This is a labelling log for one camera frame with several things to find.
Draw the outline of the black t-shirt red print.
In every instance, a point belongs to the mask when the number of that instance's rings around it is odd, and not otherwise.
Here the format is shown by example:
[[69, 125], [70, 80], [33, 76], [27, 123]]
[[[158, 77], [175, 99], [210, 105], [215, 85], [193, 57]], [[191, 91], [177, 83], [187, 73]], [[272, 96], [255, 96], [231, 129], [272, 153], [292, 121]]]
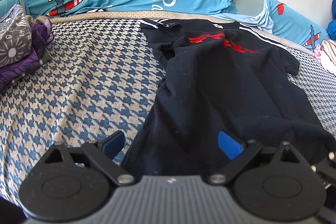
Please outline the black t-shirt red print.
[[122, 161], [133, 176], [209, 176], [229, 161], [221, 132], [268, 147], [288, 141], [309, 163], [335, 149], [305, 92], [288, 80], [299, 61], [285, 48], [238, 23], [144, 20], [140, 28], [165, 78]]

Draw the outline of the blue jacket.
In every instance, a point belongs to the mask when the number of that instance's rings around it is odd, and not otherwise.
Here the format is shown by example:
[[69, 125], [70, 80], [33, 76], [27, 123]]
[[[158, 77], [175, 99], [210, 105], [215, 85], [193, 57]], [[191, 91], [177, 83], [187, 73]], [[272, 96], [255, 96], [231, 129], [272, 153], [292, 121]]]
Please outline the blue jacket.
[[326, 30], [331, 40], [336, 40], [336, 0], [332, 1], [331, 13], [333, 20], [329, 22]]

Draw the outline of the beige striped folded cloth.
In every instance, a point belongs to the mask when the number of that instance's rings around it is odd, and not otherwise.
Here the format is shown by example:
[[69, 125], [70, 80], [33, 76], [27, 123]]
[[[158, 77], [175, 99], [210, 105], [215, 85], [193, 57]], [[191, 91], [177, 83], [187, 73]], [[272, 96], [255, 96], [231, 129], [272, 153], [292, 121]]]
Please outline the beige striped folded cloth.
[[321, 43], [321, 49], [326, 53], [330, 61], [336, 65], [336, 42], [325, 39]]

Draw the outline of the grey patterned folded cloth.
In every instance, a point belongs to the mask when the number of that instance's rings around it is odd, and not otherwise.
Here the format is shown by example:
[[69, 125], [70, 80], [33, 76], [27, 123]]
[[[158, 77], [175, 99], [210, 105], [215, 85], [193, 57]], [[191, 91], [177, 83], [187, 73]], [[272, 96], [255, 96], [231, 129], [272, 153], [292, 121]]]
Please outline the grey patterned folded cloth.
[[16, 63], [31, 51], [31, 27], [21, 5], [1, 18], [1, 67]]

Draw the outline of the blue houndstooth mattress cover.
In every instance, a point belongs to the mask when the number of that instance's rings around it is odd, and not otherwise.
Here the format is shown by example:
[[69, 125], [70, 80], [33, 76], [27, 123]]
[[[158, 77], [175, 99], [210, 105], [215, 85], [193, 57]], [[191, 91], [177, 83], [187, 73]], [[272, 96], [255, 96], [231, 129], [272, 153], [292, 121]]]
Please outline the blue houndstooth mattress cover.
[[154, 102], [163, 70], [140, 22], [57, 23], [51, 60], [1, 94], [1, 197], [18, 189], [53, 142], [79, 146], [116, 130], [130, 144]]

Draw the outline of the pink folded cloth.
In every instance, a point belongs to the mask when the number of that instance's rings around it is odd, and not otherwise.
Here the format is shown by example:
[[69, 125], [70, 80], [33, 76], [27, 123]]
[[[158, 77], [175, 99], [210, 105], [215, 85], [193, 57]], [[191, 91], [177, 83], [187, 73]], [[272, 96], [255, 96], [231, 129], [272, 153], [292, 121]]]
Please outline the pink folded cloth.
[[330, 57], [321, 49], [321, 45], [319, 44], [314, 49], [315, 58], [319, 61], [322, 67], [329, 73], [335, 75], [336, 74], [336, 66], [331, 61]]

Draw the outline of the purple folded cloth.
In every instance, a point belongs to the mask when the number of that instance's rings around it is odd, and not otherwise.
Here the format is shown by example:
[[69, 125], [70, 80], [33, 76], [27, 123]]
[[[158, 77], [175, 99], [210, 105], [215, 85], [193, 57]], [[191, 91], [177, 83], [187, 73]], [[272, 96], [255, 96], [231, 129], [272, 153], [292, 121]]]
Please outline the purple folded cloth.
[[47, 46], [54, 39], [52, 23], [49, 19], [42, 22], [29, 22], [29, 24], [32, 32], [31, 51], [20, 61], [1, 67], [1, 90], [5, 90], [18, 79], [41, 67]]

